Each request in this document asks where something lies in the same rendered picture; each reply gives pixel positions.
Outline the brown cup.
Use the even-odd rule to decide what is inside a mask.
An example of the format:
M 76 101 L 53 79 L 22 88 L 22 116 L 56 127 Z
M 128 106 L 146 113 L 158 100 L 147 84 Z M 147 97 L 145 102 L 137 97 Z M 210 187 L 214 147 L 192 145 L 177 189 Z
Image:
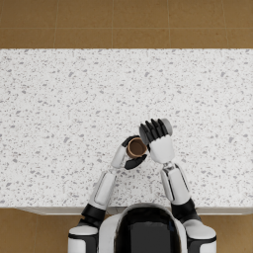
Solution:
M 141 157 L 147 150 L 140 137 L 133 138 L 127 145 L 126 153 L 130 158 Z

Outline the robot body with dark dome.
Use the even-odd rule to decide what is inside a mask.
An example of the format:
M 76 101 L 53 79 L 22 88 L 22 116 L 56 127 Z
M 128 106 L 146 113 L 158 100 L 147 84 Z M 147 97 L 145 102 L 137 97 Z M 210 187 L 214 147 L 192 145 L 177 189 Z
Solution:
M 168 209 L 136 204 L 102 223 L 98 253 L 188 253 L 186 231 Z

